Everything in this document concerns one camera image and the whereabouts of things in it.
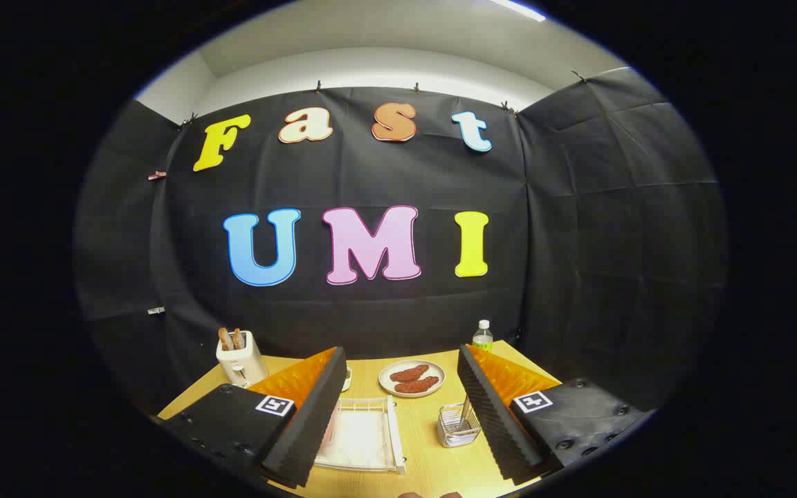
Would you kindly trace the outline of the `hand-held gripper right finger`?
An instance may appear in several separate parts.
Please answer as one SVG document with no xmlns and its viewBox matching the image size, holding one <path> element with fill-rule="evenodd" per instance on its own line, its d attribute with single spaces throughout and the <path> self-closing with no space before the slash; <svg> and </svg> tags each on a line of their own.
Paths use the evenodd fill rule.
<svg viewBox="0 0 797 498">
<path fill-rule="evenodd" d="M 501 476 L 516 485 L 591 460 L 652 415 L 588 378 L 558 382 L 471 344 L 459 348 L 457 375 Z"/>
</svg>

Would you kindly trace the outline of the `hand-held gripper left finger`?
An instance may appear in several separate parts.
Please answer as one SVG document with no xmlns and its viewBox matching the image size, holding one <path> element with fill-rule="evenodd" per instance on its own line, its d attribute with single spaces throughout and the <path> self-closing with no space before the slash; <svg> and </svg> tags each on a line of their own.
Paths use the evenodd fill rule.
<svg viewBox="0 0 797 498">
<path fill-rule="evenodd" d="M 252 387 L 218 385 L 159 425 L 235 476 L 305 486 L 345 372 L 344 348 L 332 347 Z"/>
</svg>

